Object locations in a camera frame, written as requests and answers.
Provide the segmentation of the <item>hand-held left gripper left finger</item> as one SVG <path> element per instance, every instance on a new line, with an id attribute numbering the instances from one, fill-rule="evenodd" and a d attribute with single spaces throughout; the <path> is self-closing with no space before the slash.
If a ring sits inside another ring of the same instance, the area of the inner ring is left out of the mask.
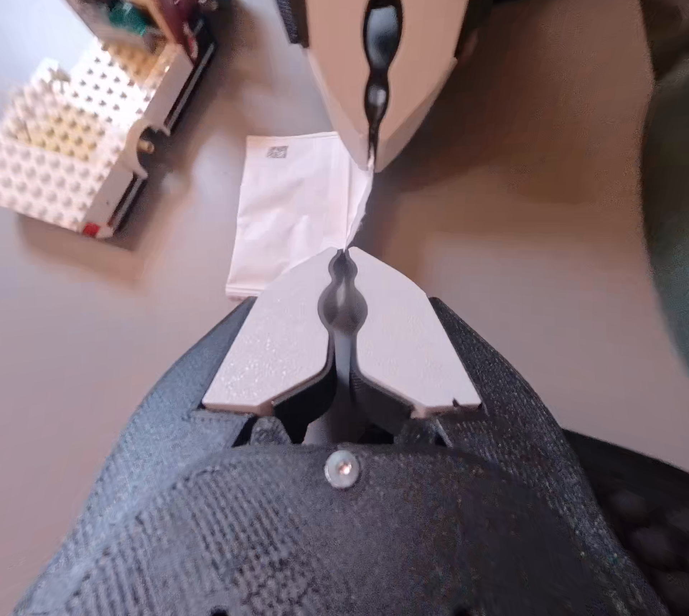
<path id="1" fill-rule="evenodd" d="M 202 398 L 207 410 L 272 414 L 280 399 L 325 373 L 330 335 L 319 301 L 337 252 L 325 249 L 259 294 Z"/>

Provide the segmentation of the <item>white long brick plate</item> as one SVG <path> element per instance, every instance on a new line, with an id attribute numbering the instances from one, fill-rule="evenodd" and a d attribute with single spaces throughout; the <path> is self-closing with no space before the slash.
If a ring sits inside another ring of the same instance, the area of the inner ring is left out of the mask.
<path id="1" fill-rule="evenodd" d="M 148 173 L 127 139 L 128 130 L 81 109 L 58 109 L 41 115 L 11 112 L 1 120 L 2 145 L 42 149 L 82 162 L 110 161 L 146 179 Z"/>
<path id="2" fill-rule="evenodd" d="M 1 145 L 1 206 L 94 239 L 114 235 L 142 186 L 128 168 Z"/>

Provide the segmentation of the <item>toy brick truck model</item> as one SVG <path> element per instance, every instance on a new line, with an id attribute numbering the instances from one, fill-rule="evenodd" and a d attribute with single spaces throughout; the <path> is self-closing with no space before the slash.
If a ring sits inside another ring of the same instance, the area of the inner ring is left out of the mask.
<path id="1" fill-rule="evenodd" d="M 217 48 L 207 15 L 228 0 L 63 0 L 92 42 L 71 69 L 44 60 L 1 118 L 1 207 L 111 238 Z"/>

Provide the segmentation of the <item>small brick-print paper bag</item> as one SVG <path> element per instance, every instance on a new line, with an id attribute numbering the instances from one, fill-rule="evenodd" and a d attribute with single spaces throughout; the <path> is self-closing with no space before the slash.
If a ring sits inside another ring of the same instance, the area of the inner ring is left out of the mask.
<path id="1" fill-rule="evenodd" d="M 259 295 L 311 257 L 348 247 L 373 181 L 336 132 L 248 136 L 226 296 Z"/>

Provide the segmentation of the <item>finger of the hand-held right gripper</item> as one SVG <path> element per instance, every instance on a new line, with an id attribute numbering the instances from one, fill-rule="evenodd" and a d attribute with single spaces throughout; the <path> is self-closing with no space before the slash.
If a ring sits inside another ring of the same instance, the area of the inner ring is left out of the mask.
<path id="1" fill-rule="evenodd" d="M 354 160 L 368 159 L 363 26 L 369 0 L 306 0 L 307 57 L 332 128 Z"/>
<path id="2" fill-rule="evenodd" d="M 371 0 L 371 164 L 408 145 L 457 65 L 469 0 Z"/>

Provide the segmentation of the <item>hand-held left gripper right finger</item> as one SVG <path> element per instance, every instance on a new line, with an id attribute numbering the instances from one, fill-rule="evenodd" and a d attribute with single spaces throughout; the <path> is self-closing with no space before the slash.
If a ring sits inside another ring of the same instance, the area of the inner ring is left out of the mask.
<path id="1" fill-rule="evenodd" d="M 357 247 L 355 289 L 366 304 L 356 336 L 363 379 L 427 418 L 476 410 L 481 398 L 427 294 L 407 276 Z"/>

